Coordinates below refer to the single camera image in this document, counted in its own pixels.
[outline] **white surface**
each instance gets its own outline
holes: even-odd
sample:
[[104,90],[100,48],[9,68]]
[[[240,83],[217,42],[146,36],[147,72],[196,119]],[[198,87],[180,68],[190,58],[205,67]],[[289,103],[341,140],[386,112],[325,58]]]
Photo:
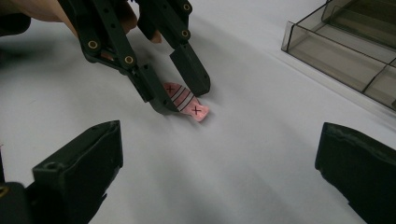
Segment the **white surface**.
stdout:
[[[342,124],[396,148],[395,115],[280,50],[286,22],[324,0],[191,3],[191,45],[212,80],[202,123],[157,114],[127,77],[87,63],[64,25],[34,21],[0,38],[37,50],[0,69],[7,181],[29,185],[40,161],[119,119],[124,167],[93,224],[364,223],[314,168],[321,126]],[[181,82],[166,43],[128,36],[141,63]]]

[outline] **robotic hand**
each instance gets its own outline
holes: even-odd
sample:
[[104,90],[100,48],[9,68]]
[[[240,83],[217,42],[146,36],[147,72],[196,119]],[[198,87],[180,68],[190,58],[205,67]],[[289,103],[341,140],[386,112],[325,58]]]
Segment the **robotic hand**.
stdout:
[[[137,65],[114,10],[120,1],[124,0],[59,0],[89,62],[102,63],[128,76],[143,101],[150,102],[157,112],[179,112],[153,68],[149,64]],[[135,1],[141,13],[137,26],[146,38],[151,39],[158,30],[175,50],[170,57],[191,92],[195,96],[208,93],[209,75],[189,44],[191,4],[187,0]]]

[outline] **brass screw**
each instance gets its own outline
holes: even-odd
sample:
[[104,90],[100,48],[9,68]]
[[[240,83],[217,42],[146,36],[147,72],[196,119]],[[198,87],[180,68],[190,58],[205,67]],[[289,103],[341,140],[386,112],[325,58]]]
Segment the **brass screw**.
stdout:
[[133,62],[134,62],[134,58],[131,57],[131,56],[126,56],[126,57],[125,57],[125,62],[126,62],[126,63],[133,63]]
[[184,30],[181,32],[181,35],[183,35],[184,37],[189,36],[189,31],[188,30]]
[[186,10],[186,11],[190,11],[190,5],[189,4],[184,4],[184,10]]
[[6,186],[0,187],[0,198],[3,198],[4,196],[6,196],[6,194],[8,194],[8,192],[9,192],[9,187],[6,187]]
[[98,43],[94,40],[91,40],[90,42],[88,42],[88,47],[90,47],[90,49],[97,49]]

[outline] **plastic tray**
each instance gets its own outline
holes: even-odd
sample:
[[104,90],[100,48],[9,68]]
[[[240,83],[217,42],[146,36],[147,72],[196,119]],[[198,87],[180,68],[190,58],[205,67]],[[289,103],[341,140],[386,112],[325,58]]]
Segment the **plastic tray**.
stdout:
[[396,0],[331,0],[288,22],[282,50],[396,111]]

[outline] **screw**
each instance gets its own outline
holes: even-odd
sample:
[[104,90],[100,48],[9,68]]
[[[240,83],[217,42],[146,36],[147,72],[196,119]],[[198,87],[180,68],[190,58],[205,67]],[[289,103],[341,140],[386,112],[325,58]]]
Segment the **screw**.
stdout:
[[88,42],[88,47],[90,47],[90,49],[97,49],[98,43],[96,41],[91,40],[90,42]]
[[131,57],[131,56],[126,56],[126,57],[125,57],[125,62],[126,62],[126,63],[133,63],[133,62],[134,62],[134,58]]
[[189,31],[188,30],[184,30],[181,32],[181,35],[183,35],[184,37],[189,36]]
[[186,10],[186,11],[190,11],[190,5],[189,4],[184,4],[184,10]]

